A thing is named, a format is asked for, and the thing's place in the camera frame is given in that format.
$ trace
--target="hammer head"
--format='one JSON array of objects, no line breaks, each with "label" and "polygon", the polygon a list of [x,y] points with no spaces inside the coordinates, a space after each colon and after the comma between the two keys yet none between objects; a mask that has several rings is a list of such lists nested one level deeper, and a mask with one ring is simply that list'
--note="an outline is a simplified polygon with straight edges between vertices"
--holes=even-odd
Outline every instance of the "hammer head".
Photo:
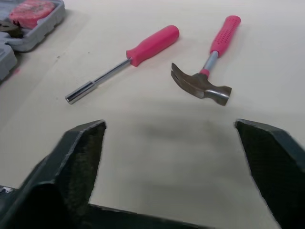
[{"label": "hammer head", "polygon": [[218,104],[225,106],[232,88],[227,86],[216,87],[208,81],[207,75],[197,73],[187,75],[176,64],[172,63],[173,80],[186,92],[200,98],[211,98]]}]

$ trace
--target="pink tape measure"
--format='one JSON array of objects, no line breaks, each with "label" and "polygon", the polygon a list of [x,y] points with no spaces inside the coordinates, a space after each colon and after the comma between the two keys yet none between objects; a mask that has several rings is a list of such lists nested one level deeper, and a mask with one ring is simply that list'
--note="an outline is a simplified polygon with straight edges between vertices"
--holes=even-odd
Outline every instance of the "pink tape measure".
[{"label": "pink tape measure", "polygon": [[10,13],[10,21],[23,28],[34,29],[37,21],[47,17],[55,4],[46,0],[25,0]]}]

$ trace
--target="beige work surface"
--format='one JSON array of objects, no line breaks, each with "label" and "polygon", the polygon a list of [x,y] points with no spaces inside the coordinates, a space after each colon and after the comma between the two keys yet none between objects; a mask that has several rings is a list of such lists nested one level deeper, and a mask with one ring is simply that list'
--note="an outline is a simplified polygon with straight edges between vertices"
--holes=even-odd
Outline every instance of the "beige work surface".
[{"label": "beige work surface", "polygon": [[[107,131],[91,203],[222,229],[277,229],[247,167],[234,121],[287,130],[305,144],[302,0],[66,0],[67,16],[0,85],[0,184],[18,187],[76,125]],[[211,72],[226,107],[180,89],[208,58],[224,19],[242,23]],[[177,43],[74,105],[64,97],[173,24]]]}]

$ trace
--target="gray plastic tool case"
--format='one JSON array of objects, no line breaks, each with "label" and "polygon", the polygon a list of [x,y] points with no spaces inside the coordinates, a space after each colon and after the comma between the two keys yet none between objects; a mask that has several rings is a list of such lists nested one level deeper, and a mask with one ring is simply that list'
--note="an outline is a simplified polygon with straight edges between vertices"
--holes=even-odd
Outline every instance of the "gray plastic tool case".
[{"label": "gray plastic tool case", "polygon": [[[49,0],[55,4],[55,9],[47,17],[40,19],[37,26],[30,30],[22,28],[22,38],[11,38],[8,33],[0,32],[0,81],[9,74],[16,65],[14,51],[28,52],[59,24],[65,16],[65,6],[62,0]],[[10,21],[10,12],[24,0],[0,0],[0,20]]]}]

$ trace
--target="pink hammer handle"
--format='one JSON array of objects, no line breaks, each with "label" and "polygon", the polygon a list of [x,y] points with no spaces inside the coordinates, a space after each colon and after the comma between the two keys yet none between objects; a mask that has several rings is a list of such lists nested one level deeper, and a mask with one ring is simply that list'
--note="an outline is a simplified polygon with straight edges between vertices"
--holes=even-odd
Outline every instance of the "pink hammer handle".
[{"label": "pink hammer handle", "polygon": [[238,16],[229,16],[225,19],[223,27],[212,43],[210,53],[218,51],[218,58],[224,54],[240,22],[241,19]]},{"label": "pink hammer handle", "polygon": [[178,37],[178,28],[174,25],[169,25],[146,38],[137,47],[127,50],[126,57],[128,59],[131,58],[130,64],[138,66],[142,61],[153,57],[163,49],[166,49],[168,46],[175,43]]}]

